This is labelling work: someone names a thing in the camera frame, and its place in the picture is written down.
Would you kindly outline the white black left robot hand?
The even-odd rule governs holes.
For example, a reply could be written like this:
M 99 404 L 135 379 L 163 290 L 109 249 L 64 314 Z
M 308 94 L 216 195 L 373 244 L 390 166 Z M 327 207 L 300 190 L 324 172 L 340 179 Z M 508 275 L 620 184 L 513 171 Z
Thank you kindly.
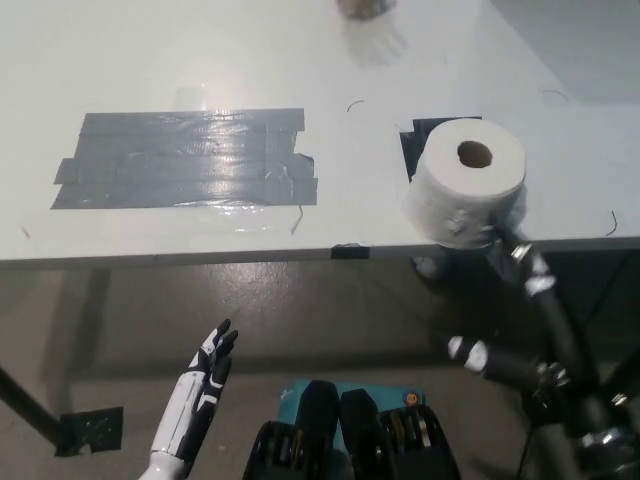
M 143 479 L 189 477 L 231 370 L 238 332 L 224 320 L 180 375 L 159 422 Z

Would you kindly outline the person hand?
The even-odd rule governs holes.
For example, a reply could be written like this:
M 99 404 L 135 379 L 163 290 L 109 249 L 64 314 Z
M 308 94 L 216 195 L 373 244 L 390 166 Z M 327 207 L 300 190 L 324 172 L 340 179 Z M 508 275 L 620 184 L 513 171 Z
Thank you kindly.
M 396 6 L 396 0 L 336 0 L 340 14 L 353 21 L 378 18 Z

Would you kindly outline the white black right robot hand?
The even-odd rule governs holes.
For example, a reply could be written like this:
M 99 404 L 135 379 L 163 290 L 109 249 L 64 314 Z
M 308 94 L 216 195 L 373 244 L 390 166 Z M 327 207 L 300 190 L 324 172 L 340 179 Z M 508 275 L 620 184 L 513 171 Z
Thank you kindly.
M 497 227 L 494 232 L 501 253 L 515 268 L 526 296 L 545 322 L 549 361 L 527 361 L 467 336 L 449 339 L 449 358 L 476 375 L 521 391 L 566 390 L 575 398 L 595 394 L 599 374 L 583 330 L 557 291 L 557 277 L 533 243 L 507 228 Z

